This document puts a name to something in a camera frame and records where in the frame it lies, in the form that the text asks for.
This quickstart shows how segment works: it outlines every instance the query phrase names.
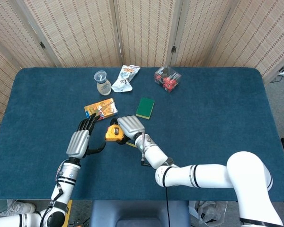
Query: metal hinge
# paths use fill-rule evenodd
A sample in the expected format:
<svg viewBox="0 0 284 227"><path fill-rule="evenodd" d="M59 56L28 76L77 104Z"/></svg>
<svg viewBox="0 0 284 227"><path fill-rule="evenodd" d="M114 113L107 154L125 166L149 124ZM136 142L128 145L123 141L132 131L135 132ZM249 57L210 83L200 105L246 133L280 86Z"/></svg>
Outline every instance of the metal hinge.
<svg viewBox="0 0 284 227"><path fill-rule="evenodd" d="M42 42L40 42L39 44L40 44L40 46L42 47L42 49L44 50L44 49L45 49L44 44L43 44Z"/></svg>
<svg viewBox="0 0 284 227"><path fill-rule="evenodd" d="M176 52L176 49L177 49L177 47L176 47L176 46L173 46L173 47L171 48L171 52L172 52L172 53L175 53L175 52Z"/></svg>

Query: teal felt surface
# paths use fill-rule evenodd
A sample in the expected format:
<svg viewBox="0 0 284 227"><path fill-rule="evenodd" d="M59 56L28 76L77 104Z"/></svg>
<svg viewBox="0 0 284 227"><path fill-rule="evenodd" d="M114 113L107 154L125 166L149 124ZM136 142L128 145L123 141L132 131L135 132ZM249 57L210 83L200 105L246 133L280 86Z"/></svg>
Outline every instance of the teal felt surface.
<svg viewBox="0 0 284 227"><path fill-rule="evenodd" d="M175 68L181 82L168 93L141 68L133 90L102 96L93 79L105 70L113 83L120 68L31 68L17 75L0 128L0 199L48 199L84 106L114 98L118 116L135 115L142 97L156 102L146 132L178 166L226 165L237 151L257 154L271 171L273 201L284 200L284 152L262 78L249 68ZM110 118L98 122L89 146L104 140ZM107 143L81 161L73 199L164 200L155 171L140 166L133 147ZM170 200L236 200L233 189L169 188Z"/></svg>

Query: plastic snack bag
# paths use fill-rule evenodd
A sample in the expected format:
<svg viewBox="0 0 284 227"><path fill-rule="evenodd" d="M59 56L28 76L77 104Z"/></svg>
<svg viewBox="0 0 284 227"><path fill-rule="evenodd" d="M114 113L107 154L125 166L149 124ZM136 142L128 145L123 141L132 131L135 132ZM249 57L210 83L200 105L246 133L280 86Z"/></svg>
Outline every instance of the plastic snack bag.
<svg viewBox="0 0 284 227"><path fill-rule="evenodd" d="M189 213L208 227L224 223L227 201L189 201Z"/></svg>
<svg viewBox="0 0 284 227"><path fill-rule="evenodd" d="M112 90L115 92L131 91L133 87L130 85L130 81L137 74L140 67L135 65L123 65L119 76L115 83L112 85Z"/></svg>

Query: snack package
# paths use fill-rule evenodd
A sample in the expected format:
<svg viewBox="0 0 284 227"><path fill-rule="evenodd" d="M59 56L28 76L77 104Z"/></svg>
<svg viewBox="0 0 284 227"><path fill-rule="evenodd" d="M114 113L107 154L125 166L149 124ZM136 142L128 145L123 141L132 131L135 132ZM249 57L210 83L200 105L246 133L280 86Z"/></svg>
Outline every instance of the snack package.
<svg viewBox="0 0 284 227"><path fill-rule="evenodd" d="M140 67L135 65L123 65L119 76L115 83L112 85L112 90L115 92L131 91L133 87L130 85L130 81L137 74Z"/></svg>
<svg viewBox="0 0 284 227"><path fill-rule="evenodd" d="M89 118L89 116L91 116L93 113L96 113L96 116L100 115L99 120L118 114L115 102L112 98L87 105L84 107L84 110L87 118Z"/></svg>

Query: green sponge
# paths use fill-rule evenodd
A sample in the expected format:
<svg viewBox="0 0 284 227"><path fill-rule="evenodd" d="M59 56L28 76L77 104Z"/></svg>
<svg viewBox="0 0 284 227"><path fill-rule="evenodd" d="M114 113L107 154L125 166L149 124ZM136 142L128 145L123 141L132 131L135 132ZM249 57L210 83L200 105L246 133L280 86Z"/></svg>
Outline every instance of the green sponge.
<svg viewBox="0 0 284 227"><path fill-rule="evenodd" d="M151 117L154 104L155 100L149 98L141 98L136 112L136 116L149 120L149 118Z"/></svg>

